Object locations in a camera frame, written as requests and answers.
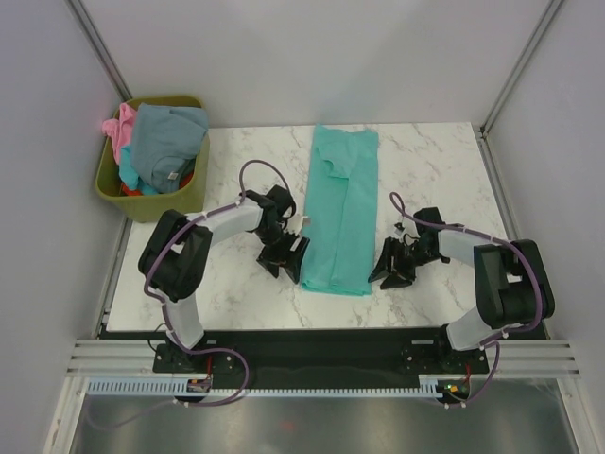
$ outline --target white panel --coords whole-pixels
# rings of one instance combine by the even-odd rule
[[[213,126],[482,123],[547,0],[84,0],[135,96]]]
[[[0,452],[37,453],[117,227],[94,193],[118,103],[62,0],[0,2]]]
[[[523,236],[534,238],[557,308],[605,421],[605,3],[568,1],[496,121],[491,145]]]

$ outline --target laundry basket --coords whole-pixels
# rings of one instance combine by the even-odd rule
[[[199,99],[191,96],[139,97],[131,99],[128,104],[137,109],[143,102],[161,106],[204,107]],[[113,117],[117,118],[118,114],[116,111]],[[118,165],[113,159],[112,140],[108,137],[96,173],[95,189],[102,199],[114,203],[126,216],[137,222],[158,220],[162,213],[169,209],[181,213],[196,213],[202,210],[204,204],[209,156],[210,139],[206,133],[196,158],[193,176],[185,187],[170,194],[127,196],[121,190],[122,181],[118,175]]]

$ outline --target blue cloth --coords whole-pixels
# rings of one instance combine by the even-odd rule
[[[132,167],[158,191],[178,191],[195,166],[207,131],[208,116],[201,108],[143,103],[132,128]]]
[[[120,167],[118,172],[120,175],[120,180],[124,182],[128,189],[131,191],[139,190],[144,196],[153,196],[154,194],[159,194],[158,191],[156,191],[152,186],[139,178],[139,174],[136,173],[136,170],[132,168],[132,164],[130,163],[130,154],[130,145],[125,145],[122,147],[120,154]]]
[[[302,288],[369,295],[378,195],[378,134],[317,125],[304,213],[311,242],[302,261]]]

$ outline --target white marble surface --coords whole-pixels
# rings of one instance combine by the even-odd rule
[[[379,189],[377,258],[383,240],[400,220],[389,202],[398,191],[408,211],[436,205],[446,222],[459,222],[504,236],[487,173],[468,123],[356,125],[377,131]],[[304,207],[313,127],[211,130],[206,209],[233,201],[237,173],[251,158],[280,168],[298,206]],[[271,170],[250,166],[246,184],[259,192],[279,180]],[[132,226],[108,322],[110,331],[153,330],[161,322],[159,304],[143,293],[137,261],[154,228]],[[199,317],[211,329],[344,328],[425,326],[452,322],[475,304],[473,270],[459,263],[434,262],[418,270],[411,288],[380,290],[367,297],[303,291],[285,273],[274,279],[255,259],[262,245],[254,235],[228,239],[210,251],[197,291]]]

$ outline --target white cable tray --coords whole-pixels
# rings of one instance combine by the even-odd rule
[[[189,391],[187,378],[170,377],[100,377],[91,378],[87,394],[141,396],[228,396],[236,390]],[[339,390],[246,390],[248,397],[441,397],[437,380],[421,380],[419,388],[339,389]]]

